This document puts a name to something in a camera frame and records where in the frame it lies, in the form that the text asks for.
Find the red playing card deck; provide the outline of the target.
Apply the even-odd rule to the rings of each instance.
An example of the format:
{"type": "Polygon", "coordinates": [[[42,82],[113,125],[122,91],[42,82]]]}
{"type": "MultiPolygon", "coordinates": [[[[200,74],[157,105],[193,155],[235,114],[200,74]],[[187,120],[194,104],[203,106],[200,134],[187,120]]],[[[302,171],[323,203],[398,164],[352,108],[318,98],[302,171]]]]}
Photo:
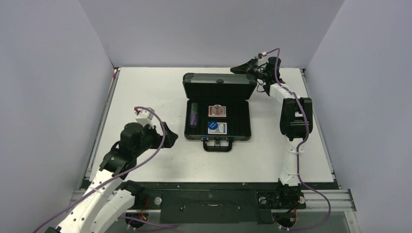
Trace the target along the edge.
{"type": "Polygon", "coordinates": [[[208,116],[209,117],[227,117],[226,106],[222,106],[220,109],[214,108],[213,106],[208,106],[208,116]]]}

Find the blue playing card deck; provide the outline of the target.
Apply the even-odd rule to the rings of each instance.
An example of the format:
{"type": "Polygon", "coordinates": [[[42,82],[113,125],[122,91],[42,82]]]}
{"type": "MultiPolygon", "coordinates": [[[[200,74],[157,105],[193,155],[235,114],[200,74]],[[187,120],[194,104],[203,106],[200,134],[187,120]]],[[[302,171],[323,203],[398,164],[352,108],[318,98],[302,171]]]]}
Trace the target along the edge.
{"type": "Polygon", "coordinates": [[[227,134],[228,128],[226,122],[217,122],[219,127],[216,130],[210,130],[207,128],[208,134],[227,134]]]}

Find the green blue poker chip stack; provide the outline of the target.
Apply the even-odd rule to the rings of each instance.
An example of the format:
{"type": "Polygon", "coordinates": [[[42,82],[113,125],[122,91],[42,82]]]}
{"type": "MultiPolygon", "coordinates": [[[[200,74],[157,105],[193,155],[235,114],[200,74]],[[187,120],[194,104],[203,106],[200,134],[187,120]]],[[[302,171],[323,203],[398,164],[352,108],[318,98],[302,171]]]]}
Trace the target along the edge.
{"type": "Polygon", "coordinates": [[[192,102],[190,105],[190,117],[198,116],[198,103],[192,102]]]}

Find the black robot base mount plate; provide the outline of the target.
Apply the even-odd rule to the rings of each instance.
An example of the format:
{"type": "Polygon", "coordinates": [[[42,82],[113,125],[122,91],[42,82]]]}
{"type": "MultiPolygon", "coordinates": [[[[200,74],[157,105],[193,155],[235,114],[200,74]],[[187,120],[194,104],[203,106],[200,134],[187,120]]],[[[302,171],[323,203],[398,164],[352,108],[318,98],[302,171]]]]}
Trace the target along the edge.
{"type": "Polygon", "coordinates": [[[280,223],[291,226],[297,210],[308,208],[304,191],[336,190],[333,183],[286,187],[275,183],[156,183],[127,181],[118,190],[134,194],[126,211],[134,227],[160,215],[162,224],[182,223],[280,223]]]}

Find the purple poker chip stack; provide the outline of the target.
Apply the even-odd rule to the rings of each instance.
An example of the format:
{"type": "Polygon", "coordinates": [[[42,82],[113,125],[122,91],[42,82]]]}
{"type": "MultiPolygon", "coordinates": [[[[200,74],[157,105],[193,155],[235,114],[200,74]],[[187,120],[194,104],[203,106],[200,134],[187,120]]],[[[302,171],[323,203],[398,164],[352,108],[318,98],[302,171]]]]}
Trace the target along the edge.
{"type": "Polygon", "coordinates": [[[192,115],[189,118],[189,125],[191,128],[196,128],[197,127],[197,122],[198,122],[198,118],[196,115],[192,115]]]}

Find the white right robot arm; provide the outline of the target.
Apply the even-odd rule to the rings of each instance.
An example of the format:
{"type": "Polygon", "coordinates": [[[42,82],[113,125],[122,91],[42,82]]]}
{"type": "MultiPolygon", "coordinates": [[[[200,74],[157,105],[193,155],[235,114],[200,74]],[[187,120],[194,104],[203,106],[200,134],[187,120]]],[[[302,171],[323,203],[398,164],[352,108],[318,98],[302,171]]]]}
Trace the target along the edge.
{"type": "Polygon", "coordinates": [[[280,78],[279,58],[269,57],[262,65],[258,61],[258,58],[253,58],[245,64],[232,67],[230,71],[234,74],[254,75],[262,81],[264,92],[281,104],[279,129],[287,143],[278,181],[284,188],[300,190],[303,184],[300,155],[313,130],[313,102],[311,98],[293,92],[280,78]]]}

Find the black foam-lined carry case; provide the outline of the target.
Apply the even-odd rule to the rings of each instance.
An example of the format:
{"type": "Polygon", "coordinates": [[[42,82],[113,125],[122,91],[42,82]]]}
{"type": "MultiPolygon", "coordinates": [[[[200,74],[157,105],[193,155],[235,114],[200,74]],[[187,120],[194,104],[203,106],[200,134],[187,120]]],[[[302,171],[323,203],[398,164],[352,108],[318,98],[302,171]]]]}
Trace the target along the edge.
{"type": "Polygon", "coordinates": [[[252,136],[249,99],[257,87],[250,74],[186,73],[188,99],[184,136],[207,152],[229,152],[252,136]]]}

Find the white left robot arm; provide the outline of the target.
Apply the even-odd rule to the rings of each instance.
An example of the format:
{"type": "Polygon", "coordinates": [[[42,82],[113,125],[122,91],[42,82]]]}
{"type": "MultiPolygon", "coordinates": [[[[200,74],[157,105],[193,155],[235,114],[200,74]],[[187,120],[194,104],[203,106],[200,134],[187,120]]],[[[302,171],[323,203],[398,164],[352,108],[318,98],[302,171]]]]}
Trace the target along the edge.
{"type": "Polygon", "coordinates": [[[48,233],[97,233],[105,230],[127,208],[138,209],[144,205],[145,195],[137,190],[123,190],[118,196],[122,204],[111,207],[107,200],[134,168],[139,167],[137,158],[149,149],[159,152],[171,148],[178,135],[165,122],[160,124],[164,131],[158,134],[151,124],[128,123],[117,141],[104,156],[100,168],[87,191],[71,207],[69,215],[56,227],[48,227],[48,233]]]}

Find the blue round dealer button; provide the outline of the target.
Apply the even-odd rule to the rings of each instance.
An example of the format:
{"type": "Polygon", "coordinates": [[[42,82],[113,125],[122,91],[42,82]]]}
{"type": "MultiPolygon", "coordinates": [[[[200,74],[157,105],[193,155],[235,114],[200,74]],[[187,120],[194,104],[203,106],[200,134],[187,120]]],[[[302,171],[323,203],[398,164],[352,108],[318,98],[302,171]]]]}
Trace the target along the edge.
{"type": "Polygon", "coordinates": [[[210,130],[216,130],[219,127],[219,124],[216,121],[209,121],[207,127],[210,130]]]}

